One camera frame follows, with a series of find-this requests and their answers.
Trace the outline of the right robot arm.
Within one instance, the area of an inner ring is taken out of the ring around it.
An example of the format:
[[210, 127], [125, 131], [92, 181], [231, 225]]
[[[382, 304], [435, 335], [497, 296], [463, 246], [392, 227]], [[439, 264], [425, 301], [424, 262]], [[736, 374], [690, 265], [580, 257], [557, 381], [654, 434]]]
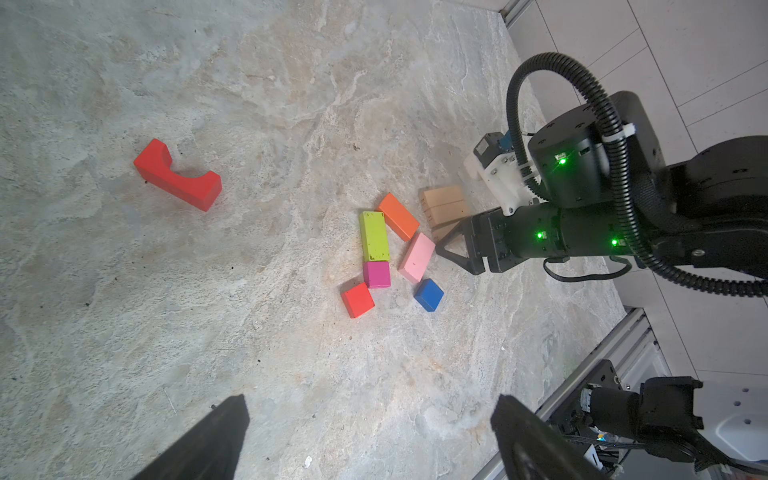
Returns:
[[[759, 153], [766, 138], [729, 140], [669, 166], [639, 98], [621, 91], [612, 102], [625, 129], [630, 192], [651, 251], [677, 267], [727, 268], [765, 279], [767, 169]], [[472, 274], [501, 273], [529, 259], [553, 264], [581, 256], [628, 257], [591, 108], [572, 109], [550, 122], [529, 148], [547, 200], [462, 221], [453, 234], [465, 239], [466, 253], [450, 252], [441, 240], [439, 255]], [[579, 389], [569, 410], [657, 456], [702, 468], [727, 465], [728, 457], [705, 440], [693, 413], [696, 389], [696, 382], [679, 378], [648, 380], [639, 393], [593, 381]]]

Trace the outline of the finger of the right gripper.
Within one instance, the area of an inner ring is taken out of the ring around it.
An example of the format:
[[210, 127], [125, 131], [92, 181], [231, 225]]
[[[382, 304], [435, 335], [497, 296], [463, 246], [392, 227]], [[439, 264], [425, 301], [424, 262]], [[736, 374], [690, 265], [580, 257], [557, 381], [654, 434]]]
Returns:
[[472, 275], [480, 275], [486, 271], [482, 257], [473, 255], [463, 256], [458, 253], [450, 252], [440, 248], [436, 250], [436, 254], [446, 260], [449, 260], [450, 262], [454, 263]]
[[[464, 253], [449, 249], [451, 245], [462, 243]], [[478, 261], [480, 259], [476, 246], [474, 218], [460, 220], [441, 240], [436, 243], [435, 253], [449, 261]]]

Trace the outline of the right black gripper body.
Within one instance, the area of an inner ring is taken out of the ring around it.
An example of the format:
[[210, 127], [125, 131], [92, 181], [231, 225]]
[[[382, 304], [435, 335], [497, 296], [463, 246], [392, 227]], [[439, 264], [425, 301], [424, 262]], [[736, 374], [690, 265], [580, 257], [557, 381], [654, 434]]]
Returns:
[[506, 216], [500, 208], [470, 219], [470, 256], [492, 273], [529, 260], [564, 256], [560, 210], [550, 203], [523, 206]]

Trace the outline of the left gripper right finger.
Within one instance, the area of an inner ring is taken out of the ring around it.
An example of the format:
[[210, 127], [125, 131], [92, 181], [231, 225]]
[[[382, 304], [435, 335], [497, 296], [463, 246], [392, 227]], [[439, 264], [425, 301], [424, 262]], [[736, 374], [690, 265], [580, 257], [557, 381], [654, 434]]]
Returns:
[[490, 423], [508, 479], [606, 478], [513, 396], [499, 396]]

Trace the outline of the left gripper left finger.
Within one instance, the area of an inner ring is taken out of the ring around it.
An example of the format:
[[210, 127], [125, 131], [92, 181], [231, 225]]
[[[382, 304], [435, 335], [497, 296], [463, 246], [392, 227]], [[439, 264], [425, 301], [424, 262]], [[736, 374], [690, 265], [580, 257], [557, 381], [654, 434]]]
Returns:
[[245, 396], [230, 396], [134, 479], [233, 479], [249, 423]]

